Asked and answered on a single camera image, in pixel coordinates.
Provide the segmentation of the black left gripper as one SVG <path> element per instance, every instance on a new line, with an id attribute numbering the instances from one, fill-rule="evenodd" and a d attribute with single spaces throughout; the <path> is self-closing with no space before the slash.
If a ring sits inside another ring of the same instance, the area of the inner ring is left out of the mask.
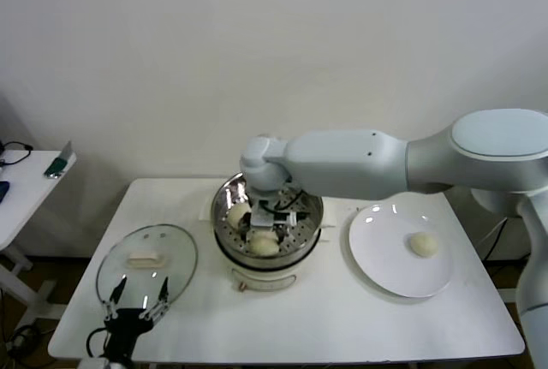
<path id="1" fill-rule="evenodd" d="M 157 323 L 168 311 L 169 278 L 166 277 L 160 287 L 158 298 L 148 308 L 118 309 L 119 300 L 125 289 L 127 278 L 112 289 L 110 297 L 102 300 L 105 328 L 110 334 L 105 347 L 107 359 L 131 359 L 138 338 L 152 330 L 153 323 Z"/>

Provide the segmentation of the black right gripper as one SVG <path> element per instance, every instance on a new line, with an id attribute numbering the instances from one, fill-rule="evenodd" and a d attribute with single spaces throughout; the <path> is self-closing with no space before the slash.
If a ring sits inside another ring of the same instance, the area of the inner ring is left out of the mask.
<path id="1" fill-rule="evenodd" d="M 271 229 L 274 224 L 276 211 L 273 208 L 272 202 L 265 199 L 250 199 L 249 204 L 251 207 L 250 221 L 241 219 L 237 225 L 237 232 L 241 240 L 247 241 L 247 234 L 253 228 L 267 228 Z M 274 232 L 277 235 L 277 242 L 282 245 L 285 239 L 289 236 L 288 228 L 286 226 L 276 226 Z"/>

